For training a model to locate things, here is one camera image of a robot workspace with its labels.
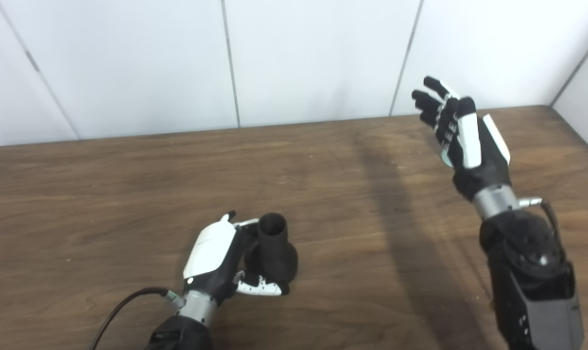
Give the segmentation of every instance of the robot finger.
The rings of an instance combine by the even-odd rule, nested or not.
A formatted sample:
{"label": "robot finger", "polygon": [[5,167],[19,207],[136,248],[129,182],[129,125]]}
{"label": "robot finger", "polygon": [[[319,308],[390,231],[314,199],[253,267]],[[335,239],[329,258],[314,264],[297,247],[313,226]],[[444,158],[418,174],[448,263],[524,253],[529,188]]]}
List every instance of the robot finger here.
{"label": "robot finger", "polygon": [[461,98],[456,106],[458,141],[463,149],[463,166],[467,169],[482,164],[476,104],[471,97]]}
{"label": "robot finger", "polygon": [[438,113],[441,102],[436,98],[428,95],[424,91],[418,89],[414,90],[411,97],[415,100],[415,107],[422,111],[430,111]]}
{"label": "robot finger", "polygon": [[495,125],[495,122],[492,121],[490,114],[485,115],[482,118],[482,121],[484,122],[486,128],[489,130],[489,133],[492,139],[494,140],[495,144],[497,145],[497,148],[499,148],[499,152],[501,152],[501,155],[503,155],[505,161],[508,164],[510,164],[510,150],[508,149],[507,144],[505,144],[505,141],[503,141],[503,137],[501,136],[501,133],[499,133],[499,130]]}
{"label": "robot finger", "polygon": [[448,98],[460,98],[458,94],[452,90],[450,87],[445,85],[441,80],[436,80],[432,77],[425,77],[423,78],[423,84],[425,87],[432,89],[434,92],[438,93],[438,95],[443,98],[443,100],[447,100]]}

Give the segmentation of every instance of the robotic hand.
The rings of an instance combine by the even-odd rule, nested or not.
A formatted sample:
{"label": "robotic hand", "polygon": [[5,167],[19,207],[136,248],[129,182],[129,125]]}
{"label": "robotic hand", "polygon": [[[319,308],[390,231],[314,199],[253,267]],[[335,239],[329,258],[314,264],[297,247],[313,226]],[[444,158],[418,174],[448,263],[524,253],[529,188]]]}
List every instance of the robotic hand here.
{"label": "robotic hand", "polygon": [[[158,294],[178,306],[154,330],[146,350],[212,350],[209,326],[216,309],[235,292],[277,296],[289,293],[298,270],[296,249],[288,242],[287,222],[278,213],[230,223],[230,211],[204,228],[184,268],[182,297],[167,288],[144,288],[121,301],[106,318],[93,343],[95,350],[106,328],[132,299]],[[244,255],[246,270],[238,271]]]}
{"label": "robotic hand", "polygon": [[[480,246],[487,254],[498,328],[511,350],[578,350],[583,324],[572,263],[561,245],[549,204],[517,199],[512,191],[510,152],[490,115],[480,118],[470,97],[443,82],[424,86],[441,101],[415,90],[421,121],[434,129],[453,182],[482,218]],[[523,210],[540,204],[550,225]]]}

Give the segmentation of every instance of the black fingertip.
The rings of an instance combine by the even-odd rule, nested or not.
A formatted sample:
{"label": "black fingertip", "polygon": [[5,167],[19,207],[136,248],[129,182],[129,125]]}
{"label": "black fingertip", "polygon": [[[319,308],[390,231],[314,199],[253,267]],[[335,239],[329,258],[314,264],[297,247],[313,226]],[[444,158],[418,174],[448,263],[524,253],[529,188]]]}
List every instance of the black fingertip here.
{"label": "black fingertip", "polygon": [[456,105],[456,116],[464,117],[472,113],[476,113],[476,103],[471,97],[461,98]]}
{"label": "black fingertip", "polygon": [[413,92],[411,93],[411,98],[414,99],[414,100],[416,100],[418,98],[421,98],[424,95],[428,95],[428,94],[425,93],[425,92],[423,92],[423,91],[421,91],[421,90],[414,89]]}
{"label": "black fingertip", "polygon": [[423,111],[437,111],[439,106],[441,106],[441,102],[436,100],[434,97],[428,95],[425,92],[417,91],[415,93],[415,107],[421,109]]}
{"label": "black fingertip", "polygon": [[436,113],[425,111],[419,115],[419,120],[421,120],[427,126],[434,128],[434,124],[436,124]]}
{"label": "black fingertip", "polygon": [[445,96],[449,93],[449,91],[443,87],[443,84],[441,84],[440,80],[436,80],[435,78],[425,77],[423,78],[423,84],[425,87],[433,89],[442,98],[445,98]]}

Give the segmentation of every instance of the metal cylinder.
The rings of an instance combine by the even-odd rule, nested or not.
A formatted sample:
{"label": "metal cylinder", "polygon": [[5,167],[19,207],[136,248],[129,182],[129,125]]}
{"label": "metal cylinder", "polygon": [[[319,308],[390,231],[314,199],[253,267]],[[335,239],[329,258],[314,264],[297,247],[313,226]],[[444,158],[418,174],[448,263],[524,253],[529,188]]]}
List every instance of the metal cylinder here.
{"label": "metal cylinder", "polygon": [[480,190],[473,197],[473,205],[482,220],[498,213],[521,209],[512,188],[507,185],[493,185]]}
{"label": "metal cylinder", "polygon": [[197,290],[191,290],[184,295],[184,299],[186,304],[179,309],[179,315],[192,318],[205,327],[209,327],[218,307],[214,298]]}

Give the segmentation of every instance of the white finger segment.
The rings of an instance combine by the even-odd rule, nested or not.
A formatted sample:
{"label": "white finger segment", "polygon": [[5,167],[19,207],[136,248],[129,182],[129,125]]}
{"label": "white finger segment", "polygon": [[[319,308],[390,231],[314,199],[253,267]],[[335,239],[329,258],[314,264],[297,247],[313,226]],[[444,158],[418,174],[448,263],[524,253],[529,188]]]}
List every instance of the white finger segment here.
{"label": "white finger segment", "polygon": [[503,137],[501,137],[501,133],[499,133],[495,122],[492,121],[490,114],[485,115],[482,118],[482,121],[489,129],[489,133],[492,136],[493,141],[497,144],[497,148],[499,148],[501,155],[503,155],[505,161],[510,164],[510,150],[508,149],[507,144],[505,144],[505,141],[503,141]]}
{"label": "white finger segment", "polygon": [[482,164],[482,149],[478,133],[478,115],[467,114],[458,118],[458,141],[463,148],[463,166],[467,169]]}

